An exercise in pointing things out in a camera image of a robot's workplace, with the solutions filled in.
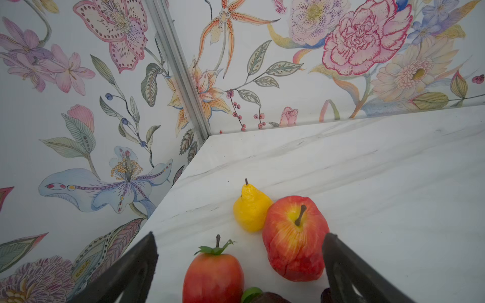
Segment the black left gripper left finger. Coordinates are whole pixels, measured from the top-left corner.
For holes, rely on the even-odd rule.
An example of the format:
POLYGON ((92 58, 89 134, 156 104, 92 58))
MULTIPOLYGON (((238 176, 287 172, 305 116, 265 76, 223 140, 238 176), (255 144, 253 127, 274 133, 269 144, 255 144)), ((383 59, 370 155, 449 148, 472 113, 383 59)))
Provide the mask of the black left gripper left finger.
POLYGON ((147 300, 159 255, 153 233, 115 262, 70 302, 138 302, 147 300))

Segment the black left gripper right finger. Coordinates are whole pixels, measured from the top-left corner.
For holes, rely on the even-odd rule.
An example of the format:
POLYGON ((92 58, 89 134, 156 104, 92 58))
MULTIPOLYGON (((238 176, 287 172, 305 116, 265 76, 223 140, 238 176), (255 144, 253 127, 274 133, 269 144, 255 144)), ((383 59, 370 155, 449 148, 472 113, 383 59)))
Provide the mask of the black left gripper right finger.
POLYGON ((326 235, 323 259, 333 302, 412 302, 337 235, 326 235))

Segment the red yellow toy apple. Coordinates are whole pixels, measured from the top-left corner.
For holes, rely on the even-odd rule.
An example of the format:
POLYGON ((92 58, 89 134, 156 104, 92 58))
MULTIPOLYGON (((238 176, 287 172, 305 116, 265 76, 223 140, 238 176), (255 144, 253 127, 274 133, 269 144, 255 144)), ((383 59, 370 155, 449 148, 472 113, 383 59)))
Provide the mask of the red yellow toy apple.
POLYGON ((262 239, 271 267, 292 282, 320 279, 325 269, 326 218, 308 197, 287 196, 268 210, 262 239))

